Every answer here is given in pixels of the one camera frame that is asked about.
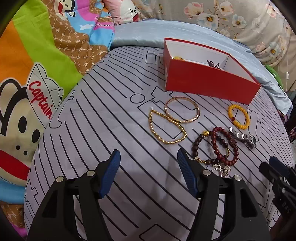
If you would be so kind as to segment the light blue quilt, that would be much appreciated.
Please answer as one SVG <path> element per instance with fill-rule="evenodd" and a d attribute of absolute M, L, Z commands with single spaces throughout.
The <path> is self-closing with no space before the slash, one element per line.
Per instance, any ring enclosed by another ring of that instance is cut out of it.
<path fill-rule="evenodd" d="M 276 109 L 283 114 L 288 114 L 292 110 L 292 101 L 247 46 L 208 28 L 179 21 L 146 19 L 115 26 L 111 48 L 163 48 L 165 37 L 200 43 L 229 53 L 256 78 Z"/>

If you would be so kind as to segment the silver metal wristwatch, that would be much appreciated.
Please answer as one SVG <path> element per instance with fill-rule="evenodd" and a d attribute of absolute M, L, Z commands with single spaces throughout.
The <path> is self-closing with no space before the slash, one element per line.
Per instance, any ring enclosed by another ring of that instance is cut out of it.
<path fill-rule="evenodd" d="M 248 147 L 248 149 L 255 149 L 256 148 L 257 141 L 253 135 L 239 133 L 233 127 L 229 128 L 229 133 L 236 140 L 244 143 Z"/>

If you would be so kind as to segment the rose gold bangle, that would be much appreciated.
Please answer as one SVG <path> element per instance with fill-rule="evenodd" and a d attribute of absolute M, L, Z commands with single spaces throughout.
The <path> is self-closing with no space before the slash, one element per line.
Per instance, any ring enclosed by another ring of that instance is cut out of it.
<path fill-rule="evenodd" d="M 197 102 L 183 96 L 169 99 L 164 105 L 164 112 L 172 120 L 183 124 L 195 122 L 201 115 Z"/>

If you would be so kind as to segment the pink cartoon pillow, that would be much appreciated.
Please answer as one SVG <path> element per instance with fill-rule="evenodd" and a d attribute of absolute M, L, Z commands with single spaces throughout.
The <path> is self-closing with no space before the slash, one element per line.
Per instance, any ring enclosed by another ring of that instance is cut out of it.
<path fill-rule="evenodd" d="M 103 2 L 115 25 L 139 21 L 137 8 L 131 0 L 104 0 Z"/>

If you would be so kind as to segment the colourful monkey cartoon blanket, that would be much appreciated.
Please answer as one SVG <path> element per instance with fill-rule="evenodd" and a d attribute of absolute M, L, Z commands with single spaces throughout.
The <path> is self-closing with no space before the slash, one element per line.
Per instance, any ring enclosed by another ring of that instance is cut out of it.
<path fill-rule="evenodd" d="M 109 51 L 103 1 L 1 1 L 1 234 L 27 236 L 25 185 L 64 98 Z"/>

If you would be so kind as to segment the grey floral blanket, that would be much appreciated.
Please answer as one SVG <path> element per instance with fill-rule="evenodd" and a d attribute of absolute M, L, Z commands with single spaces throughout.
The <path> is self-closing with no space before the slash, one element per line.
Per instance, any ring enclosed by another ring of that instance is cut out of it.
<path fill-rule="evenodd" d="M 262 64 L 295 51 L 295 33 L 272 1 L 134 1 L 141 19 L 196 24 L 246 45 Z"/>

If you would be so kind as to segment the green plastic object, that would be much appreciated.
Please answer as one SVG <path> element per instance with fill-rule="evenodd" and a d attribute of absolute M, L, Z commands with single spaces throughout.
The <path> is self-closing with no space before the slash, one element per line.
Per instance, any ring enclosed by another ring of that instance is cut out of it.
<path fill-rule="evenodd" d="M 278 75 L 278 73 L 269 65 L 265 65 L 265 67 L 274 76 L 274 78 L 276 79 L 276 81 L 278 82 L 280 87 L 283 88 L 283 83 L 282 83 L 281 78 Z"/>

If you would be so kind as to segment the grey striped bed sheet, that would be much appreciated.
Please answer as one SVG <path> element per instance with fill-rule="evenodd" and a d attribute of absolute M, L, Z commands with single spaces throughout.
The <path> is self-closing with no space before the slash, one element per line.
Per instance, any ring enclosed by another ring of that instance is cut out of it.
<path fill-rule="evenodd" d="M 234 101 L 164 90 L 162 49 L 123 46 L 113 49 L 75 86 L 44 131 L 34 155 L 24 200 L 29 230 L 49 187 L 93 170 L 114 149 L 121 163 L 110 192 L 99 200 L 114 240 L 186 240 L 199 202 L 190 195 L 177 163 L 177 151 L 191 154 L 197 135 L 231 126 L 227 108 Z M 165 145 L 149 129 L 151 108 L 163 113 L 172 97 L 197 103 L 201 116 L 185 124 L 187 138 Z M 259 165 L 272 156 L 293 165 L 292 151 L 275 106 L 263 88 L 250 105 L 247 133 L 253 150 L 238 142 L 239 159 L 230 176 L 240 175 L 271 228 L 280 217 L 270 183 Z"/>

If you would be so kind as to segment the red cardboard box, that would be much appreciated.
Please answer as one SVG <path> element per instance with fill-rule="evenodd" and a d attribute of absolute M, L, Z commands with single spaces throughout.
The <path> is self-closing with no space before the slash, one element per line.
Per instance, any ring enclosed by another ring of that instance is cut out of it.
<path fill-rule="evenodd" d="M 261 85 L 233 56 L 186 40 L 165 38 L 165 88 L 250 104 Z"/>

